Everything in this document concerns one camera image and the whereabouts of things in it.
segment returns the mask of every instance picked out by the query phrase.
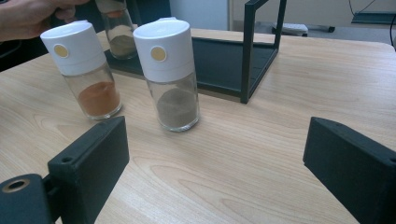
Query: black metal frame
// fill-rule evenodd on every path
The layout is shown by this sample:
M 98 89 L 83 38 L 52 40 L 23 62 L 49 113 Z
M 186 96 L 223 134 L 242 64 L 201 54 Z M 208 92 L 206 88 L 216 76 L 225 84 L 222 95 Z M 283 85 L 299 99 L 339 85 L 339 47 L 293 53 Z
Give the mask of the black metal frame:
M 247 104 L 279 51 L 287 0 L 281 0 L 274 43 L 254 43 L 256 11 L 268 0 L 245 3 L 244 39 L 192 38 L 198 88 L 240 98 Z M 120 61 L 106 52 L 110 67 L 125 74 L 143 75 L 138 57 Z

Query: wooden table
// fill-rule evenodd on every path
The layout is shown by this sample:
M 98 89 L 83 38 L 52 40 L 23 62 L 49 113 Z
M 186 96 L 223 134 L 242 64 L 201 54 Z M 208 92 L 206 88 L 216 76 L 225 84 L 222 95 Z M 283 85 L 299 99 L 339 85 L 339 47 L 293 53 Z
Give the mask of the wooden table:
M 396 54 L 385 44 L 283 36 L 247 105 L 200 94 L 201 120 L 184 133 L 161 128 L 145 80 L 114 77 L 131 160 L 97 223 L 356 223 L 304 166 L 310 118 L 396 149 Z M 47 161 L 95 123 L 49 55 L 1 73 L 0 182 L 45 176 Z

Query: glass jar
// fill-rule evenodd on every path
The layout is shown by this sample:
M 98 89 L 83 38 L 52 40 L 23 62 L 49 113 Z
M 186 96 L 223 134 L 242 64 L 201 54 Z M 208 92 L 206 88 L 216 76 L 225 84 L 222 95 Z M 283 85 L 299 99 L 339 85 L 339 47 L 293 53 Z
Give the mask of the glass jar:
M 95 0 L 95 2 L 102 14 L 113 57 L 126 60 L 136 56 L 134 27 L 125 0 Z
M 161 19 L 138 27 L 134 40 L 159 122 L 188 130 L 200 117 L 190 25 Z

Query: white lid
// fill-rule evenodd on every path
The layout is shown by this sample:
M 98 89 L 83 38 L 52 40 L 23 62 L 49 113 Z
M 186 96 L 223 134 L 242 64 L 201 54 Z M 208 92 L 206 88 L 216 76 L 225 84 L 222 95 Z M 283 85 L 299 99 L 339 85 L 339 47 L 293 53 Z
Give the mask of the white lid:
M 190 25 L 165 18 L 134 30 L 134 42 L 146 79 L 169 82 L 194 72 Z
M 65 76 L 91 72 L 106 62 L 96 32 L 87 21 L 75 21 L 55 27 L 40 37 Z

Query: brown spice powder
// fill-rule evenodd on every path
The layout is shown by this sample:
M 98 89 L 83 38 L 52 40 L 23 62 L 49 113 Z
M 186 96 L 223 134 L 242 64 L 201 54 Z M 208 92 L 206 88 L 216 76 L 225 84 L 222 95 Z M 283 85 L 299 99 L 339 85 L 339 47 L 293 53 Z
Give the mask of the brown spice powder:
M 78 95 L 78 102 L 90 116 L 103 116 L 120 104 L 120 94 L 114 82 L 99 82 Z

